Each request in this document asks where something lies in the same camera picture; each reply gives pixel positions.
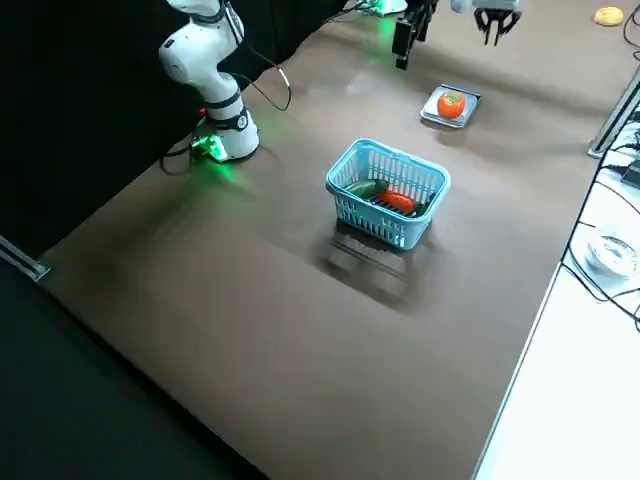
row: metal tray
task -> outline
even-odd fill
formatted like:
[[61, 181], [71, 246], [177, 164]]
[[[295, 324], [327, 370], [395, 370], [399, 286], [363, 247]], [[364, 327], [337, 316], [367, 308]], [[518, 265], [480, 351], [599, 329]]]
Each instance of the metal tray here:
[[[465, 96], [466, 105], [464, 107], [462, 115], [460, 115], [458, 118], [444, 118], [438, 114], [438, 99], [444, 92], [448, 90], [460, 92]], [[473, 115], [473, 112], [476, 111], [476, 107], [478, 106], [478, 102], [481, 98], [482, 95], [478, 92], [474, 92], [462, 87], [455, 87], [453, 85], [446, 85], [443, 83], [433, 91], [433, 93], [429, 97], [429, 100], [427, 100], [427, 103], [425, 103], [424, 107], [422, 108], [420, 116], [425, 120], [439, 123], [441, 125], [446, 125], [447, 127], [463, 128], [469, 122], [469, 119], [471, 118], [471, 115]]]

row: tomato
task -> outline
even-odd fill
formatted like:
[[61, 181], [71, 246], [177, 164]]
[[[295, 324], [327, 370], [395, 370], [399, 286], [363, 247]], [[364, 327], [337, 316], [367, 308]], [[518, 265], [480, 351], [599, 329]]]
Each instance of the tomato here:
[[444, 118], [458, 118], [464, 112], [465, 104], [464, 93], [449, 90], [438, 99], [438, 113]]

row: carrot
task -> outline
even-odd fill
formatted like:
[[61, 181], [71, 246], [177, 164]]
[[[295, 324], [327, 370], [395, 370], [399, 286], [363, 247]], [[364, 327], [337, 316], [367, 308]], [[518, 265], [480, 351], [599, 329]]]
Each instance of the carrot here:
[[389, 190], [379, 193], [378, 198], [389, 206], [397, 208], [402, 213], [411, 213], [416, 207], [416, 202], [414, 202], [413, 199]]

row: blue basket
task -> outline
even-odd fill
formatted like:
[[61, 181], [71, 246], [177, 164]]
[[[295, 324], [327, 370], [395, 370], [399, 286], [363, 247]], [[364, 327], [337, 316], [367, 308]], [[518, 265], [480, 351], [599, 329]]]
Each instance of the blue basket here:
[[[381, 179], [389, 189], [425, 203], [429, 208], [418, 218], [374, 205], [345, 188], [359, 180]], [[431, 223], [451, 187], [447, 170], [368, 139], [356, 140], [327, 173], [327, 190], [335, 198], [338, 217], [394, 247], [410, 250]]]

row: black wall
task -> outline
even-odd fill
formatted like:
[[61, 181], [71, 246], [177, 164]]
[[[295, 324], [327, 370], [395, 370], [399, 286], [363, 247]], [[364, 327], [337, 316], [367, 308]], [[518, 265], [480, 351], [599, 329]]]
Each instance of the black wall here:
[[[344, 3], [233, 1], [247, 39], [276, 62]], [[3, 18], [0, 234], [38, 257], [184, 137], [199, 100], [158, 61], [186, 22], [164, 0], [25, 0]], [[241, 48], [221, 69], [256, 79], [266, 68]]]

